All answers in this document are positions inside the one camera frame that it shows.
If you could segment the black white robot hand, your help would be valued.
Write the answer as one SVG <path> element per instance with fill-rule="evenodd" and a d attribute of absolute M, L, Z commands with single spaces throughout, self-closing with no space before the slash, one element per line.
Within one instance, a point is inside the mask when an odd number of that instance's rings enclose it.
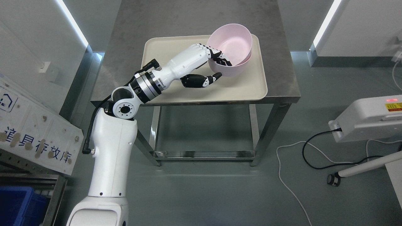
<path fill-rule="evenodd" d="M 205 88 L 218 80 L 222 73 L 212 76 L 193 74 L 192 71 L 206 64 L 212 59 L 219 65 L 232 66 L 229 57 L 222 51 L 210 46 L 196 43 L 178 53 L 160 70 L 152 70 L 163 89 L 167 89 L 174 80 L 180 80 L 186 88 Z"/>

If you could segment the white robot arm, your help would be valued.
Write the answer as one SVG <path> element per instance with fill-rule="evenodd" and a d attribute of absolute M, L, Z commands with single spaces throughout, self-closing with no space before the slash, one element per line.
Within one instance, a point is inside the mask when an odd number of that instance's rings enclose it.
<path fill-rule="evenodd" d="M 166 89 L 160 69 L 141 70 L 126 85 L 116 88 L 92 115 L 83 153 L 95 158 L 88 195 L 69 215 L 68 226 L 127 226 L 126 198 L 129 160 L 137 137 L 134 116 L 139 106 Z"/>

